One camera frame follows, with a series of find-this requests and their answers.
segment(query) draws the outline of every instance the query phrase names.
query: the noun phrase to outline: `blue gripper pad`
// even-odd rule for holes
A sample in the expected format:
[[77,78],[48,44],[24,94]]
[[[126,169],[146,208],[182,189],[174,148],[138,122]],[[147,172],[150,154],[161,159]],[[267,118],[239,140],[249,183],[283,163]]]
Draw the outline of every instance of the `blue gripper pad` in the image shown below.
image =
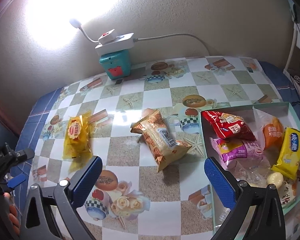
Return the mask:
[[235,191],[217,166],[209,158],[204,162],[204,172],[210,180],[214,190],[217,192],[223,206],[232,210],[236,204]]
[[102,171],[102,160],[97,157],[90,167],[83,174],[75,188],[72,190],[72,207],[82,207],[96,181],[98,180]]
[[20,185],[25,180],[26,176],[24,174],[19,174],[18,176],[15,176],[14,178],[10,179],[7,183],[7,186],[11,189],[14,189],[16,186]]

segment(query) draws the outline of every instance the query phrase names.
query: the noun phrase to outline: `pink snack package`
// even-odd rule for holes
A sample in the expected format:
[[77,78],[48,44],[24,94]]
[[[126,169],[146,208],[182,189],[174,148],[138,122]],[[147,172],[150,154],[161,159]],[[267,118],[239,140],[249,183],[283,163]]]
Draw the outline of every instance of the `pink snack package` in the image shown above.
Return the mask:
[[244,168],[250,168],[259,165],[263,159],[266,160],[257,141],[245,141],[237,138],[210,138],[210,142],[213,149],[218,153],[219,162],[225,170],[234,168],[237,161]]

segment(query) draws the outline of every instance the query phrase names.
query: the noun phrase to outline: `yellow snack package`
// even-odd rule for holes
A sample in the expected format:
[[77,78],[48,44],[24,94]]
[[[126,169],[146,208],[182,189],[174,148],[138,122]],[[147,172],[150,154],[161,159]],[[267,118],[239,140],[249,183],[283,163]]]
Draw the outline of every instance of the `yellow snack package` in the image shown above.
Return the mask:
[[296,180],[300,162],[300,131],[287,127],[277,164],[272,166],[273,171]]
[[89,145],[89,116],[90,112],[70,118],[63,144],[63,159],[89,154],[92,156]]
[[180,159],[192,147],[190,144],[175,140],[163,122],[159,110],[131,125],[132,133],[141,133],[158,164],[157,172],[170,163]]

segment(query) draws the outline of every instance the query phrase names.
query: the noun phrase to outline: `screw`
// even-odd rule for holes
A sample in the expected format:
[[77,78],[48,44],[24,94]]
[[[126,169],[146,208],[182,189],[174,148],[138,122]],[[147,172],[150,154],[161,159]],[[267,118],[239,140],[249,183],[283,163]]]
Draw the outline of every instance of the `screw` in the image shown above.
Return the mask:
[[37,189],[38,188],[38,184],[33,184],[30,189]]
[[59,182],[60,186],[64,187],[64,186],[67,186],[68,185],[68,181],[66,179],[63,179]]
[[239,185],[240,185],[241,187],[247,187],[248,182],[246,182],[245,180],[240,180],[240,181],[239,181]]
[[277,189],[277,187],[275,186],[275,184],[269,184],[269,188],[270,189]]

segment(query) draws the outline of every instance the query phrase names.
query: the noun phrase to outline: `lamp head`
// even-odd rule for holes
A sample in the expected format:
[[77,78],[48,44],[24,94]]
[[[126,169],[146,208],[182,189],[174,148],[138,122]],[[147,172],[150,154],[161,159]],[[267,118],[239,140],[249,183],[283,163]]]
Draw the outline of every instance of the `lamp head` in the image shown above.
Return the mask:
[[77,19],[70,19],[69,22],[75,28],[80,28],[82,25]]

